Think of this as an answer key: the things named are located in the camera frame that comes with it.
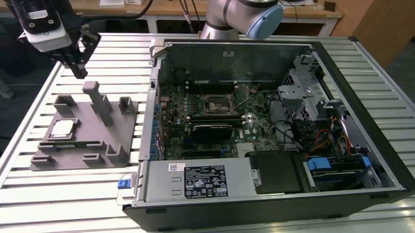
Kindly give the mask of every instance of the metal frame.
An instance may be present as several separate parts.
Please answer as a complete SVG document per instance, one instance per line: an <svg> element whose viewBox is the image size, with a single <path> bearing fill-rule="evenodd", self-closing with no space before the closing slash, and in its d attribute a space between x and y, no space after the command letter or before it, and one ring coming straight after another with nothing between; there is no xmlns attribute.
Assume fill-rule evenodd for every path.
<svg viewBox="0 0 415 233"><path fill-rule="evenodd" d="M144 233L116 205L116 181L137 171L138 141L142 129L141 113L145 111L149 82L149 41L152 39L194 39L188 34L124 34L104 33L98 48L86 65L86 80L98 80L102 93L116 98L130 95L140 102L129 167L124 169L69 170L33 173L28 171L44 126L50 123L53 112L46 103L65 91L82 100L80 86L70 71L56 65L40 95L34 99L6 153L0 159L0 227L2 233L38 232L118 232ZM363 102L384 136L396 150L404 165L415 174L415 111L391 77L371 60L368 53L355 42L337 37L274 36L269 40L320 41L336 63L359 99ZM337 93L325 79L327 88ZM122 190L124 200L133 197L132 189ZM415 202L404 199L392 204L376 205L345 218L301 220L272 224L253 224L190 232L408 232L415 227Z"/></svg>

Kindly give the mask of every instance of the white sticker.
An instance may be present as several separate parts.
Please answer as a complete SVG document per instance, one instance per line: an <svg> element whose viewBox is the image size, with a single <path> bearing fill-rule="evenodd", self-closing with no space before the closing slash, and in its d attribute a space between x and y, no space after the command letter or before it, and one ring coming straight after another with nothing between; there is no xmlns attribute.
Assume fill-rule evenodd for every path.
<svg viewBox="0 0 415 233"><path fill-rule="evenodd" d="M28 12L26 14L30 19L40 19L48 16L46 10Z"/></svg>
<svg viewBox="0 0 415 233"><path fill-rule="evenodd" d="M168 164L168 171L184 171L185 164Z"/></svg>

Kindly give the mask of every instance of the metal bracket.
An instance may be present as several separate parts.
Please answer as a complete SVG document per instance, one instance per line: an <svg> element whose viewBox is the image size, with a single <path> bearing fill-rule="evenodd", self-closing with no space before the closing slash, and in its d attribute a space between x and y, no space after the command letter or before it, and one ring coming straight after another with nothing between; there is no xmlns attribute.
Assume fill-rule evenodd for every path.
<svg viewBox="0 0 415 233"><path fill-rule="evenodd" d="M166 45L164 45L164 39L152 39L149 42L149 62L150 65L154 63L154 59L157 57L160 57L165 51L164 48L168 47Z"/></svg>
<svg viewBox="0 0 415 233"><path fill-rule="evenodd" d="M343 106L341 100L329 100L329 101L319 101L316 105L316 109L319 112L317 117L327 117L325 110L327 109L337 109Z"/></svg>

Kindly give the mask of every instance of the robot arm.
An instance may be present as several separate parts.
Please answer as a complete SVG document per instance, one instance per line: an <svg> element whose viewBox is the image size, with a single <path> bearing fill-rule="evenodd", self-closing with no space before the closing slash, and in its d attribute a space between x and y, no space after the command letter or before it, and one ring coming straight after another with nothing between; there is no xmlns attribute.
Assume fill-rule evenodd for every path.
<svg viewBox="0 0 415 233"><path fill-rule="evenodd" d="M140 18L132 16L82 17L73 12L69 0L4 0L10 12L18 19L26 40L40 52L48 52L53 59L66 65L77 79L88 72L85 64L100 41L100 35L85 31L86 23L105 19ZM281 21L282 9L277 0L208 0L206 24L202 39L237 39L237 31L248 38L265 39ZM80 51L78 41L84 45Z"/></svg>
<svg viewBox="0 0 415 233"><path fill-rule="evenodd" d="M241 32L249 39L264 40L281 19L277 0L208 0L201 39L237 39Z"/></svg>
<svg viewBox="0 0 415 233"><path fill-rule="evenodd" d="M48 52L52 59L70 68L77 79L85 78L85 64L100 35L84 30L84 18L73 12L69 0L5 0L5 3L22 27L20 40L26 40L40 52Z"/></svg>

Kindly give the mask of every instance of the cable cord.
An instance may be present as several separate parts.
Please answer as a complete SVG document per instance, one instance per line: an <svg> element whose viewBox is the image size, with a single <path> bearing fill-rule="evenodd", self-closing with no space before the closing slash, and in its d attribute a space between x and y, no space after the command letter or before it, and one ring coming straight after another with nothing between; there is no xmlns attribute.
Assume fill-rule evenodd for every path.
<svg viewBox="0 0 415 233"><path fill-rule="evenodd" d="M192 25L192 21L190 21L190 19L189 19L186 2L185 2L185 0L184 0L184 5L182 5L181 0L178 0L178 2L180 2L181 9L182 9L184 18L185 18L186 23L188 23L189 32L190 32L192 34L194 34L196 32L194 32L194 28L193 28L193 25Z"/></svg>
<svg viewBox="0 0 415 233"><path fill-rule="evenodd" d="M278 1L278 3L280 3L282 6L292 6L292 7L293 7L293 11L294 11L294 13L296 13L296 23L297 23L297 21L298 21L297 7L298 7L298 6L305 6L305 5L304 5L304 4L302 4L302 5L292 5L292 3L288 2L288 1L286 1L286 3L288 3L289 5L284 4L281 1Z"/></svg>
<svg viewBox="0 0 415 233"><path fill-rule="evenodd" d="M137 19L146 13L152 3L153 3L153 0L149 0L146 6L144 7L144 9L141 10L141 12L137 15L130 15L130 16L121 16L121 15L117 15L117 16L89 16L89 17L85 17L84 23L89 23L89 22L97 21L97 20Z"/></svg>
<svg viewBox="0 0 415 233"><path fill-rule="evenodd" d="M197 17L198 31L201 31L202 28L201 28L201 22L200 22L198 11L196 8L194 0L192 0L192 4L193 4L193 8L194 8L196 17Z"/></svg>

